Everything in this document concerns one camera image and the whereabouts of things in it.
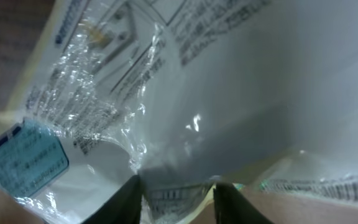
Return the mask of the yellow white snack bag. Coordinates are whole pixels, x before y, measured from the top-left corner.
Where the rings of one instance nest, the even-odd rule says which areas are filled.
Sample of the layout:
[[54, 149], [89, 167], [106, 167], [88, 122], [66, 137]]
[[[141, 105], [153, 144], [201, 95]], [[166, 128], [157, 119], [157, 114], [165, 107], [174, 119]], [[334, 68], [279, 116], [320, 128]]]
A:
[[233, 185], [271, 222], [358, 223], [358, 1], [55, 1], [0, 111], [0, 190], [82, 223], [133, 175], [140, 223]]

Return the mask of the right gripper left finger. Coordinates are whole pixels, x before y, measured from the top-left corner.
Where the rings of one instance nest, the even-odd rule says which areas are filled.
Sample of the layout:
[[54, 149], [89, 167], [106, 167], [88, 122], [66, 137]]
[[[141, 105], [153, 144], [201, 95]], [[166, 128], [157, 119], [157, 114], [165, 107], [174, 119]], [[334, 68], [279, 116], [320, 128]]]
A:
[[108, 201], [82, 224], [139, 224], [142, 182], [133, 175]]

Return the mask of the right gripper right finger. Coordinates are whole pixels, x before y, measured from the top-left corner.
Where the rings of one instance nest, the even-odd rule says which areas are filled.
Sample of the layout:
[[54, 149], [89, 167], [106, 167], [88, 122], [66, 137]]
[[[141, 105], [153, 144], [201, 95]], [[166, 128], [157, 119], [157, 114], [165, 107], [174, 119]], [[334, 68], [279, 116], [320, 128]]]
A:
[[216, 184], [213, 198], [216, 224], [273, 224], [233, 185]]

